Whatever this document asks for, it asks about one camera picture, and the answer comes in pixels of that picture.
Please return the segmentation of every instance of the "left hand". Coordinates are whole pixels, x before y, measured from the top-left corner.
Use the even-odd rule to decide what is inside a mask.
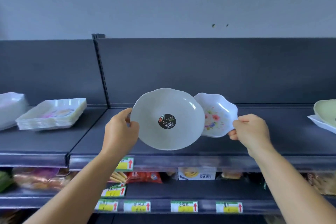
[[[131,111],[132,108],[122,110],[106,124],[101,153],[117,152],[123,157],[135,145],[139,136],[139,123],[130,122],[128,115]]]

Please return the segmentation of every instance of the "red snack bag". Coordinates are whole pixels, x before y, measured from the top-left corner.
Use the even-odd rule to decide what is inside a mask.
[[[155,182],[162,183],[159,172],[129,172],[126,183],[132,182]]]

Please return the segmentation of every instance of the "flower pattern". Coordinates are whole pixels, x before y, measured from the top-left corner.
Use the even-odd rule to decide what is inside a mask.
[[[221,117],[218,115],[218,112],[214,110],[214,107],[206,111],[205,114],[205,125],[206,130],[213,128],[222,129],[224,128],[224,123],[221,121]]]

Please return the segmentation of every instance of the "black round sticker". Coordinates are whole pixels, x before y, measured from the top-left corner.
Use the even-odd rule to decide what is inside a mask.
[[[159,117],[159,125],[164,129],[170,129],[176,124],[176,119],[171,114],[164,114]]]

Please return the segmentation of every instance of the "white wall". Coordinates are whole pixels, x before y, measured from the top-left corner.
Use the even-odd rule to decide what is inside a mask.
[[[0,0],[0,39],[88,39],[91,33],[336,37],[336,0]]]

